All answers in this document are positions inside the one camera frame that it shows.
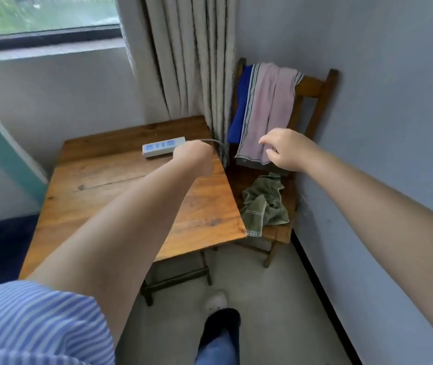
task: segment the hand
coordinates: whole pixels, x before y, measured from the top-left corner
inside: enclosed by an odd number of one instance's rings
[[[172,158],[188,165],[195,171],[196,177],[206,177],[213,173],[213,146],[200,140],[189,140],[177,146]]]
[[[259,143],[274,147],[266,150],[269,160],[282,169],[303,171],[322,152],[319,146],[292,129],[274,128],[261,137]]]

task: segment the towel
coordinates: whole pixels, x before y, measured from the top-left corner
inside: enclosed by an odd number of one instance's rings
[[[245,109],[247,107],[247,97],[249,95],[250,74],[252,73],[253,65],[243,68],[242,75],[238,81],[237,102],[238,107],[233,118],[232,125],[228,130],[228,142],[240,143],[242,137],[242,126],[244,124]]]
[[[268,164],[266,149],[259,139],[274,128],[286,128],[294,106],[295,87],[303,74],[271,63],[255,64],[250,86],[240,145],[236,158]]]
[[[250,237],[261,237],[262,227],[289,222],[289,215],[282,204],[280,190],[284,189],[281,176],[269,173],[258,177],[242,192],[244,207],[240,210],[242,220]]]

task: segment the pink towel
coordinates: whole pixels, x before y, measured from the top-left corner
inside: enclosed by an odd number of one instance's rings
[[[277,67],[272,63],[255,64],[245,109],[242,138],[236,158],[270,162],[259,139],[274,128],[286,128],[294,106],[294,89],[303,79],[295,69]]]

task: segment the green towel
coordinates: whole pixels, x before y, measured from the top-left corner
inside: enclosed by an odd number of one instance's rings
[[[247,235],[261,237],[265,225],[279,225],[289,222],[289,215],[282,204],[279,191],[284,186],[281,176],[269,173],[258,177],[242,192],[244,207],[240,210]]]

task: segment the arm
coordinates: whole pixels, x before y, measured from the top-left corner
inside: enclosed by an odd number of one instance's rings
[[[340,208],[357,236],[433,326],[433,211],[321,150],[290,129],[261,138],[269,159],[304,171]]]
[[[59,246],[29,277],[96,299],[117,344],[189,188],[213,172],[213,147],[189,141]]]

